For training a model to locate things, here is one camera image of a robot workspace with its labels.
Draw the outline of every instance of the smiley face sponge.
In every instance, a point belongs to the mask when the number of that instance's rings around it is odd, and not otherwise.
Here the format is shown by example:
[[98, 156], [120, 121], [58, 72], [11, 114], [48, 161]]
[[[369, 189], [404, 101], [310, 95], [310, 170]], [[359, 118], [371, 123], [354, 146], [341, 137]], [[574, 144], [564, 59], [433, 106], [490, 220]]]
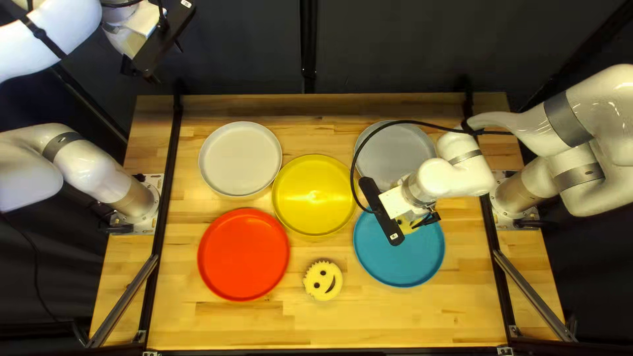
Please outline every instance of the smiley face sponge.
[[343, 273], [332, 262], [314, 263], [303, 277], [306, 293], [315, 300], [326, 302], [339, 295], [343, 287]]

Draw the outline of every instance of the wooden table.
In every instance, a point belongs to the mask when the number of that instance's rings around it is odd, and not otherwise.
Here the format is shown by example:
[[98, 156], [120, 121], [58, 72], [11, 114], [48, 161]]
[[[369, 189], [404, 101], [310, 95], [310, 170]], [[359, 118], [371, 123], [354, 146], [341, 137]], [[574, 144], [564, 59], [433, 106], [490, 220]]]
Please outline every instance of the wooden table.
[[[286, 164], [308, 153], [332, 156], [350, 166], [356, 138], [388, 118], [419, 118], [451, 127], [461, 120], [462, 94], [345, 94], [185, 96], [177, 161], [148, 348], [220, 350], [266, 348], [387, 348], [494, 346], [505, 342], [486, 233], [478, 198], [439, 200], [446, 256], [429, 282], [396, 289], [371, 278], [352, 247], [356, 216], [334, 238], [309, 243], [289, 231], [291, 261], [281, 283], [254, 302], [215, 296], [196, 265], [199, 240], [221, 214], [256, 207], [274, 215], [270, 187], [254, 198], [214, 193], [197, 169], [199, 149], [216, 128], [248, 120], [267, 126], [279, 139]], [[508, 111], [503, 93], [476, 94], [475, 113]], [[125, 168], [160, 173], [165, 167], [172, 98], [140, 96]], [[424, 128], [436, 140], [442, 133]], [[518, 170], [523, 162], [513, 136], [482, 136], [481, 150], [492, 169]], [[151, 236], [110, 236], [92, 318], [93, 333], [149, 256]], [[562, 318], [556, 286], [540, 231], [499, 232], [501, 249]], [[318, 258], [337, 263], [344, 274], [341, 295], [312, 301], [301, 278]], [[517, 325], [537, 338], [554, 336], [518, 289], [508, 281]], [[129, 342], [138, 328], [142, 291], [107, 344]]]

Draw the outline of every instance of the diagonal support bar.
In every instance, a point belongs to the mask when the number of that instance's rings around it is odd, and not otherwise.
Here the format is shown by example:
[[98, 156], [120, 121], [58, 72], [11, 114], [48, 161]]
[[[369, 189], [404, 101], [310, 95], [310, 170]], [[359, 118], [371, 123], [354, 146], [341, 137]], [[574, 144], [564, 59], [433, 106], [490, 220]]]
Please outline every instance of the diagonal support bar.
[[141, 267], [139, 273], [136, 274], [132, 282], [127, 286], [121, 298], [116, 302], [114, 308], [110, 310], [108, 316], [104, 319], [104, 321], [99, 326], [99, 329], [92, 335], [92, 338], [86, 343], [85, 347], [94, 348], [100, 347], [106, 342], [112, 330], [114, 330], [116, 324], [121, 319], [121, 316], [127, 309], [127, 307], [132, 303], [132, 299], [136, 293], [138, 293], [139, 289], [149, 277], [150, 273], [156, 268], [156, 264], [158, 263], [158, 256], [151, 255], [147, 262]]
[[567, 327], [563, 324], [561, 320], [558, 319], [556, 314], [550, 309], [550, 307], [545, 303], [545, 301], [539, 296], [538, 293], [532, 288], [530, 283], [525, 280], [525, 278], [519, 273], [519, 271], [512, 265], [510, 260], [508, 260], [505, 255], [499, 251], [494, 250], [494, 261], [506, 272], [510, 278], [517, 284], [518, 288], [521, 290], [521, 293], [525, 295], [528, 301], [532, 304], [532, 306], [539, 313], [541, 318], [545, 321], [545, 323], [549, 326], [549, 328], [554, 332], [554, 334], [561, 339], [561, 341], [566, 342], [575, 342], [577, 343], [576, 337], [567, 329]]

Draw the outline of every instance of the teal plate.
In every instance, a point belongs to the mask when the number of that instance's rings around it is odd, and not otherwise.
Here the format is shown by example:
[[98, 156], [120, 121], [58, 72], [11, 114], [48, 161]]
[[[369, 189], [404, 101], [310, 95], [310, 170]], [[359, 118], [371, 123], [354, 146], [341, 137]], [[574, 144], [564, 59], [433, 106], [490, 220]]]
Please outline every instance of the teal plate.
[[354, 251], [363, 268], [388, 286], [410, 288], [431, 279], [444, 260], [444, 233], [436, 222], [391, 246], [376, 218], [363, 212], [354, 227]]

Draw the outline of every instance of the orange plate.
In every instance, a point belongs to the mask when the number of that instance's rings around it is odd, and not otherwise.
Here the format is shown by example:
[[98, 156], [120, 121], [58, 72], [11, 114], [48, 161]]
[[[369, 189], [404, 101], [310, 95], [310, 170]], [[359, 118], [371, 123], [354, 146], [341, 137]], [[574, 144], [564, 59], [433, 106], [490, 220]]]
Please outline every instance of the orange plate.
[[269, 214], [238, 209], [217, 218], [198, 247], [198, 270], [212, 292], [234, 302], [266, 295], [284, 276], [290, 246]]

